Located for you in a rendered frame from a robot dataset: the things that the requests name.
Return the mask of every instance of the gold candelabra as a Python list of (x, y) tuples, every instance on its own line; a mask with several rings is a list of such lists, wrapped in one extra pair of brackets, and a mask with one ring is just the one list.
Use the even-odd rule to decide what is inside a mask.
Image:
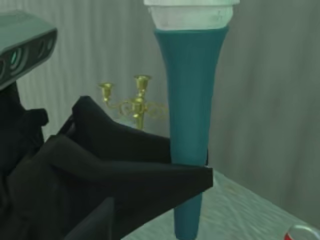
[(118, 103), (110, 103), (114, 87), (113, 83), (103, 82), (99, 84), (99, 87), (102, 89), (103, 101), (106, 106), (110, 109), (117, 109), (118, 113), (122, 116), (131, 115), (135, 120), (136, 128), (142, 130), (144, 128), (145, 114), (148, 114), (151, 118), (163, 119), (167, 116), (168, 109), (160, 103), (146, 102), (145, 95), (148, 83), (151, 80), (150, 76), (136, 75), (134, 79), (138, 90), (137, 95), (134, 98)]

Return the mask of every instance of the red can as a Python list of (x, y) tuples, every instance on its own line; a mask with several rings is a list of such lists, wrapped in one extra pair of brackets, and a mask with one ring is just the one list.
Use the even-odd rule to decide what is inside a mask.
[(284, 240), (320, 240), (320, 231), (308, 225), (293, 225), (284, 236)]

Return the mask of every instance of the gray wall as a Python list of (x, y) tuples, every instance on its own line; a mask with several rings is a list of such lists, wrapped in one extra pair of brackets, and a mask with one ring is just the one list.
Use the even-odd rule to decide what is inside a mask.
[[(59, 29), (52, 58), (18, 83), (27, 108), (45, 107), (54, 134), (81, 95), (101, 106), (97, 83), (133, 96), (133, 75), (154, 80), (167, 102), (165, 69), (142, 0), (9, 0)], [(1, 5), (7, 6), (4, 0)], [(296, 216), (320, 226), (320, 1), (242, 0), (216, 73), (210, 164)], [(168, 135), (168, 121), (146, 120)]]

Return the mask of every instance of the gray camera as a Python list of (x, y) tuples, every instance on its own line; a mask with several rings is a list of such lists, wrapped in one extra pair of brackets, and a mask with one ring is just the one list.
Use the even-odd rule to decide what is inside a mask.
[(0, 91), (52, 55), (58, 30), (23, 11), (0, 13)]

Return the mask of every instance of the white cap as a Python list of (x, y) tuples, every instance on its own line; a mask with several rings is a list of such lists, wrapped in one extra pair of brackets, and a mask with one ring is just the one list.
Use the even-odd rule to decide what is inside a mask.
[(240, 0), (144, 0), (160, 30), (220, 29), (233, 16)]

